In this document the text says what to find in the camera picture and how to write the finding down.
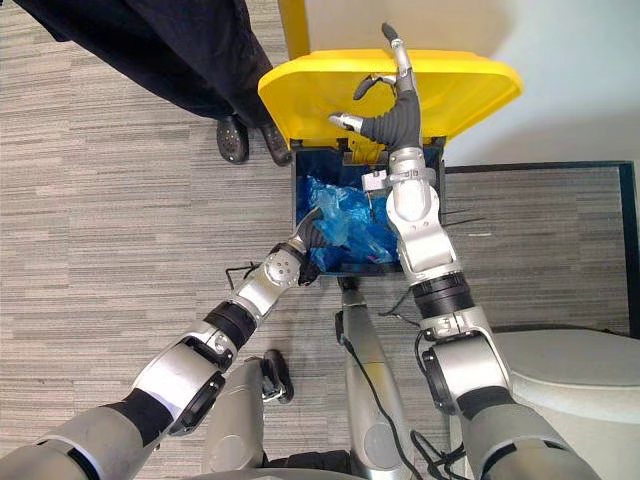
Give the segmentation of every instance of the black cord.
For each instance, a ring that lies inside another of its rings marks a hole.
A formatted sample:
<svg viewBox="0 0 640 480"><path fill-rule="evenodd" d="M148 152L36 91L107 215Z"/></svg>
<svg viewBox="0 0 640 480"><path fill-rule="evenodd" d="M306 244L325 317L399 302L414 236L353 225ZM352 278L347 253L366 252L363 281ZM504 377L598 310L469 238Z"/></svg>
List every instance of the black cord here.
<svg viewBox="0 0 640 480"><path fill-rule="evenodd" d="M386 312L380 312L378 313L378 316L380 317L395 317L399 320L402 320L403 322L407 322L413 326L419 327L420 324L418 322L414 322L413 320L409 320L408 318L406 318L403 315L400 315L398 312L396 312L396 310L398 309L398 307L400 305L402 305L402 302L404 302L407 297L409 296L409 294L411 293L411 289L407 289L406 292L404 292L402 294L402 296L398 299L398 301L393 305L393 307L391 307L389 310L387 310Z"/></svg>
<svg viewBox="0 0 640 480"><path fill-rule="evenodd" d="M442 228L453 227L454 225L462 225L463 223L478 222L480 220L486 220L486 218L478 217L478 218L470 218L468 220L460 220L459 222L443 223Z"/></svg>
<svg viewBox="0 0 640 480"><path fill-rule="evenodd" d="M427 462L427 471L429 472L429 475L437 480L450 480L452 478L455 480L469 480L467 477L458 475L451 470L454 463L465 457L466 453L464 451L464 445L460 444L455 450L450 453L445 453L438 451L420 432L412 430L410 436L411 443L413 443L416 450L420 452L424 461ZM429 447L435 456L438 457L438 460L434 460L420 442ZM444 468L444 472L448 477L440 471L441 466Z"/></svg>
<svg viewBox="0 0 640 480"><path fill-rule="evenodd" d="M376 391L376 388L373 386L373 382L371 381L371 377L369 377L369 374L367 373L364 366L362 365L362 362L360 362L360 359L358 358L358 355L356 354L356 351L353 348L353 344L349 341L347 337L344 336L344 334L342 335L341 343L344 345L344 348L347 350L347 352L351 354L353 359L358 364L358 367L360 368L362 375L364 376L365 380L369 384L369 388L371 389L371 394L373 395L373 399L375 400L376 405L378 406L378 410L380 410L380 414L387 420L387 422L389 422L389 426L391 427L391 433L393 434L393 442L395 443L396 449L398 450L398 455L400 456L400 460L402 460L402 463L405 464L405 466L411 471L411 473L417 480L424 480L422 475L420 475L420 472L418 472L418 469L409 461L409 459L405 455L404 450L402 449L402 445L400 444L400 437L398 436L398 429L396 428L396 424L393 422L391 415L389 415L387 411L384 409L384 407L382 406L382 403L380 402L380 397L378 397L378 392Z"/></svg>
<svg viewBox="0 0 640 480"><path fill-rule="evenodd" d="M420 330L420 332L418 332L418 335L416 336L416 340L415 342L413 342L413 354L416 356L416 362L418 363L418 368L420 369L420 372L422 372L422 374L426 378L427 369L424 368L424 363L422 363L422 359L420 358L420 353L419 353L420 341L424 338L424 332L425 332L424 330Z"/></svg>
<svg viewBox="0 0 640 480"><path fill-rule="evenodd" d="M235 290L235 287L233 285L233 279L231 278L231 272L238 272L238 271L241 271L241 270L246 270L246 273L242 277L243 280L244 280L245 278L247 278L249 276L249 274L251 272L253 272L259 266L260 266L260 263L254 263L252 261L249 261L249 265L245 266L245 267L230 267L230 268L226 268L225 271L224 271L224 274L227 276L227 283L229 283L229 288L231 288L231 290Z"/></svg>

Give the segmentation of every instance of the robotic hand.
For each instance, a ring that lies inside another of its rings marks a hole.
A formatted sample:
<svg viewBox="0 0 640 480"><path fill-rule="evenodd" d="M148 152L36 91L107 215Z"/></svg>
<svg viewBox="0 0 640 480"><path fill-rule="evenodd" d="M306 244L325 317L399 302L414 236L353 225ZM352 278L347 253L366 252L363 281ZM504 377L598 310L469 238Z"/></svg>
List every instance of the robotic hand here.
<svg viewBox="0 0 640 480"><path fill-rule="evenodd" d="M88 410L0 459L0 480L126 480L167 435L192 432L213 406L222 374L289 288L319 270L310 249L324 246L311 211L286 242L204 320L160 352L120 402Z"/></svg>
<svg viewBox="0 0 640 480"><path fill-rule="evenodd" d="M397 75L365 78L354 99L382 81L396 92L394 107L376 118L335 113L329 121L389 149L389 175L386 171L364 175L363 187L365 191L392 188L386 205L389 223L423 317L422 333L433 342L422 353L419 367L434 403L459 418L475 478L597 479L546 420L511 397L508 366L438 220L435 172L425 166L420 101L409 56L393 28L383 24L382 31L393 49Z"/></svg>

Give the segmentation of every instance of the black pants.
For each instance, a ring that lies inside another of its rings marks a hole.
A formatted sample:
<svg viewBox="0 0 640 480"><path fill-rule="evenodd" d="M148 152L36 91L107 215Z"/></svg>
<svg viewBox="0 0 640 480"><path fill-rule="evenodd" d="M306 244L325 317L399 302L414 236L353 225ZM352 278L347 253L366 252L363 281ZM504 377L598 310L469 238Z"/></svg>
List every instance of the black pants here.
<svg viewBox="0 0 640 480"><path fill-rule="evenodd" d="M270 121L257 93L271 63L244 0L15 0L134 82L203 117Z"/></svg>

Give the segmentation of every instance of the person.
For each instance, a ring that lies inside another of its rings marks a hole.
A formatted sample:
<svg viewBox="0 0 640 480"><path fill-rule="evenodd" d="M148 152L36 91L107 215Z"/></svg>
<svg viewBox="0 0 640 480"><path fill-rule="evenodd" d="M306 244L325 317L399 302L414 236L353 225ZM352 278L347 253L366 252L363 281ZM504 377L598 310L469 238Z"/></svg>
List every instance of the person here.
<svg viewBox="0 0 640 480"><path fill-rule="evenodd" d="M228 162L247 161L247 128L273 161L291 161L258 96L273 67L251 31L244 0L15 0L57 41L72 40L150 92L218 121Z"/></svg>

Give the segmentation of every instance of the yellow trash bin lid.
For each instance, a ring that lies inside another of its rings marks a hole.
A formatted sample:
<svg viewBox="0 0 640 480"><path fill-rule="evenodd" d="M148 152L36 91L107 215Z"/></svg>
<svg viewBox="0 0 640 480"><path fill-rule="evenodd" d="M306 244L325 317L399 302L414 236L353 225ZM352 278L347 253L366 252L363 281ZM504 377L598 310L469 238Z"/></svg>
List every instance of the yellow trash bin lid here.
<svg viewBox="0 0 640 480"><path fill-rule="evenodd" d="M472 53L409 50L422 105L422 135L451 139L480 122L522 91L518 74L504 63ZM379 82L365 97L353 100L358 84L370 73L392 74L396 65L384 50L316 51L284 63L262 77L258 92L287 144L351 147L370 143L327 121L333 112L381 115L394 97Z"/></svg>

